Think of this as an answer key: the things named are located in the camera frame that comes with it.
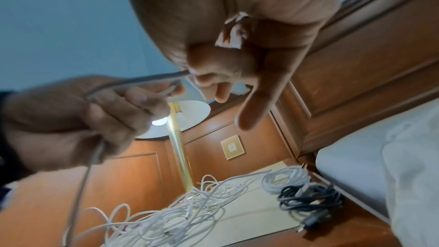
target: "wooden wall panel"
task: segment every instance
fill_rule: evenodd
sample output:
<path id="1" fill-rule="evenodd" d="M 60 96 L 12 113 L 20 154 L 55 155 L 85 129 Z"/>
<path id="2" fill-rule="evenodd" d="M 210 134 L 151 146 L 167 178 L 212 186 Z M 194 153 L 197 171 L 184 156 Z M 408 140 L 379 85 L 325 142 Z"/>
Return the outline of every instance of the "wooden wall panel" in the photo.
<path id="1" fill-rule="evenodd" d="M 183 132 L 186 142 L 184 148 L 194 182 L 200 182 L 206 174 L 224 180 L 291 158 L 290 151 L 270 116 L 253 131 L 243 132 L 234 125 L 233 119 L 240 105 Z M 239 135 L 246 153 L 227 160 L 220 142 L 236 134 Z"/>
<path id="2" fill-rule="evenodd" d="M 439 97 L 438 18 L 437 0 L 371 0 L 322 30 L 272 110 L 294 154 Z"/>
<path id="3" fill-rule="evenodd" d="M 173 179 L 169 177 L 169 166 L 162 164 L 166 159 L 164 141 L 135 141 L 122 157 L 93 167 L 81 207 L 95 206 L 107 215 L 123 203 L 130 205 L 132 214 L 165 207 L 177 197 L 175 191 L 167 189 Z M 39 173 L 21 181 L 12 203 L 0 213 L 0 246 L 60 246 L 84 172 L 85 167 L 78 167 Z M 126 211 L 122 211 L 116 217 L 118 221 L 125 217 Z M 78 221 L 77 231 L 103 222 L 88 212 Z M 100 246 L 102 235 L 90 235 L 76 246 Z"/>

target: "white lamp shade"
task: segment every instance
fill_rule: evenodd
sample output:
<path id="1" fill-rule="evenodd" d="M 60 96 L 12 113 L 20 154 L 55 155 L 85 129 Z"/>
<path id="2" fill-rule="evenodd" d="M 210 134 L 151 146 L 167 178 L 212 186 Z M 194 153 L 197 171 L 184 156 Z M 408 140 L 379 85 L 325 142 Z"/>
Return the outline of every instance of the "white lamp shade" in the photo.
<path id="1" fill-rule="evenodd" d="M 177 113 L 177 121 L 181 131 L 190 129 L 201 123 L 209 116 L 210 106 L 200 101 L 179 101 L 181 113 Z M 137 136 L 137 139 L 152 139 L 168 136 L 168 129 L 165 124 L 151 125 L 147 133 Z"/>

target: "bundle of black cable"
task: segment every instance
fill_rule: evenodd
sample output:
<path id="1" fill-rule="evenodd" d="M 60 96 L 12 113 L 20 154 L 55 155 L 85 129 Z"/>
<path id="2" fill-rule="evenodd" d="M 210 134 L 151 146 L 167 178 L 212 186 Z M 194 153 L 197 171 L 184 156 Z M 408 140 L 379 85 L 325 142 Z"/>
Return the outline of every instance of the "bundle of black cable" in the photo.
<path id="1" fill-rule="evenodd" d="M 286 186 L 282 189 L 278 201 L 281 210 L 311 212 L 340 206 L 341 194 L 334 186 L 309 183 L 304 186 Z"/>

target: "dark sleeve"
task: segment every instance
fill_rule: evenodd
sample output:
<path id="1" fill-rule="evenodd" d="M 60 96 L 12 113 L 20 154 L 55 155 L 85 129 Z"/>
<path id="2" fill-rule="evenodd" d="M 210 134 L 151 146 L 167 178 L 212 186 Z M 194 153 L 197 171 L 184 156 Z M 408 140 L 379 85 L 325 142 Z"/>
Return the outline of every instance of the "dark sleeve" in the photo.
<path id="1" fill-rule="evenodd" d="M 10 94 L 11 92 L 0 92 L 0 188 L 32 174 L 24 167 L 18 154 L 9 146 L 4 134 L 2 108 L 5 99 Z"/>

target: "wooden table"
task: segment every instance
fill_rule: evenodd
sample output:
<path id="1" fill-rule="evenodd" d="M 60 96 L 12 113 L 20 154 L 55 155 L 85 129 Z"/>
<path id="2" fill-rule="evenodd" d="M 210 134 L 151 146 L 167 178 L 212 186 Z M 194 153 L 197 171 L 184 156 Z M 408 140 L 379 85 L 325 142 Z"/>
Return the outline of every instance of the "wooden table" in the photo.
<path id="1" fill-rule="evenodd" d="M 297 165 L 292 159 L 286 165 Z M 230 247 L 401 247 L 390 227 L 345 198 L 332 219 L 307 232 L 295 229 L 250 239 Z"/>

